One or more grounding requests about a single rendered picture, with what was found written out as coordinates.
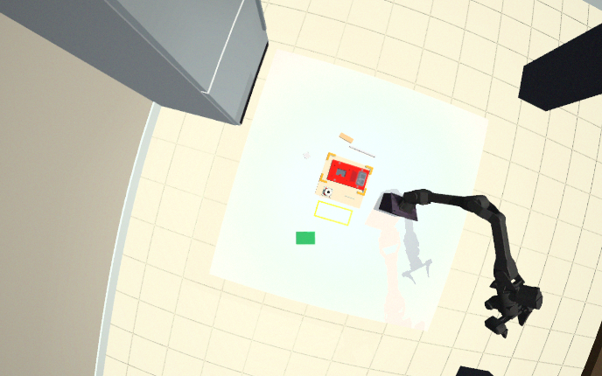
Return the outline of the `green flat rectangular pad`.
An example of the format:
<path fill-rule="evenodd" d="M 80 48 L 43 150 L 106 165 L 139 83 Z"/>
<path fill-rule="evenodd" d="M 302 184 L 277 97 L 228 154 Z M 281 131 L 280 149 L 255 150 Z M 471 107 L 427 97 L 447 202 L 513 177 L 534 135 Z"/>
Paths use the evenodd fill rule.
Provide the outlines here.
<path fill-rule="evenodd" d="M 315 232 L 296 232 L 296 244 L 315 244 Z"/>

